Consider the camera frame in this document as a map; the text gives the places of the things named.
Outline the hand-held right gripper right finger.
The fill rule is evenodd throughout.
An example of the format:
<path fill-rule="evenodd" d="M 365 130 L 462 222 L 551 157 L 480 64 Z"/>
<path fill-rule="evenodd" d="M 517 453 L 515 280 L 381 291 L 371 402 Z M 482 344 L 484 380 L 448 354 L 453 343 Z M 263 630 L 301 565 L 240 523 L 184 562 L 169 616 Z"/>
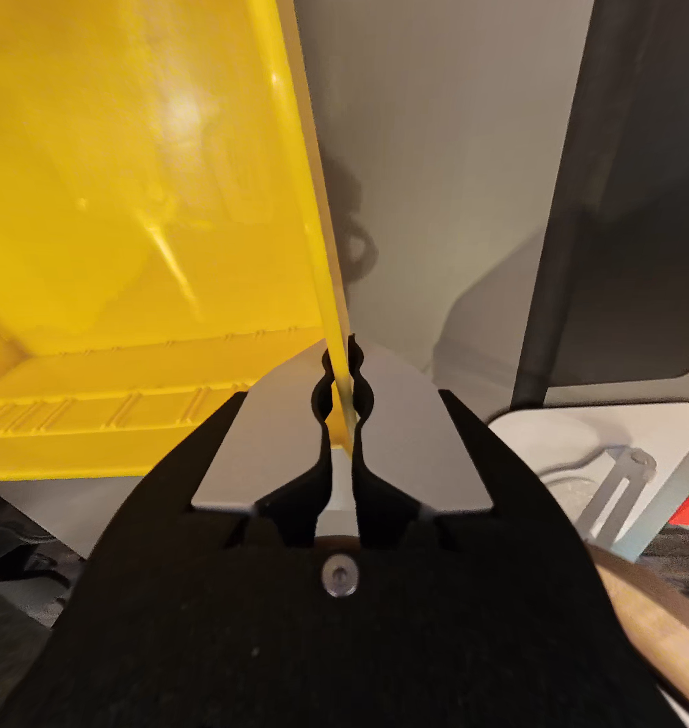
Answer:
<path fill-rule="evenodd" d="M 491 513 L 491 496 L 432 381 L 354 335 L 348 355 L 358 416 L 352 493 L 361 545 L 389 550 L 413 523 Z"/>

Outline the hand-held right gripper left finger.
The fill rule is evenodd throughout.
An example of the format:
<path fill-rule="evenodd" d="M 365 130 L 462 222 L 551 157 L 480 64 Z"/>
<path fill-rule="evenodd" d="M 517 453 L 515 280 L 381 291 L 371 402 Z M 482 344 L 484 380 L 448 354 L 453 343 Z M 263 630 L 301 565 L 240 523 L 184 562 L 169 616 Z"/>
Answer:
<path fill-rule="evenodd" d="M 192 506 L 269 519 L 287 546 L 311 546 L 332 494 L 327 418 L 333 382 L 324 340 L 258 380 L 224 435 Z"/>

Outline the yellow plastic bin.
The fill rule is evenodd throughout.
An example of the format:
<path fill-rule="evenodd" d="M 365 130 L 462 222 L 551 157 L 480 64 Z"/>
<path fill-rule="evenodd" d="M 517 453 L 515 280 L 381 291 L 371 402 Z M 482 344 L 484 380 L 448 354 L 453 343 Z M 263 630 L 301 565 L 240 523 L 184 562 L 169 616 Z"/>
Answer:
<path fill-rule="evenodd" d="M 0 482 L 145 475 L 349 321 L 294 2 L 0 1 Z"/>

